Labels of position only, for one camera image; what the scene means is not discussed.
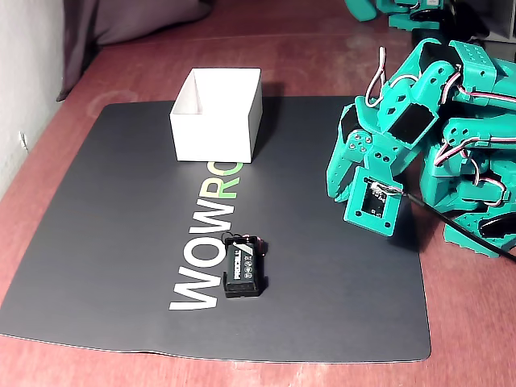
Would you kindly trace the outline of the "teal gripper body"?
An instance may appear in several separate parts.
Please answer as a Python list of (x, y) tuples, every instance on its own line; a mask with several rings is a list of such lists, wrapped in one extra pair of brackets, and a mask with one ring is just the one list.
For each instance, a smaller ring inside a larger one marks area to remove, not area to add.
[(402, 78), (387, 82), (383, 98), (370, 107), (364, 96), (343, 108), (339, 134), (371, 134), (372, 147), (360, 164), (387, 178), (401, 174), (421, 152), (422, 139), (438, 119), (440, 81)]

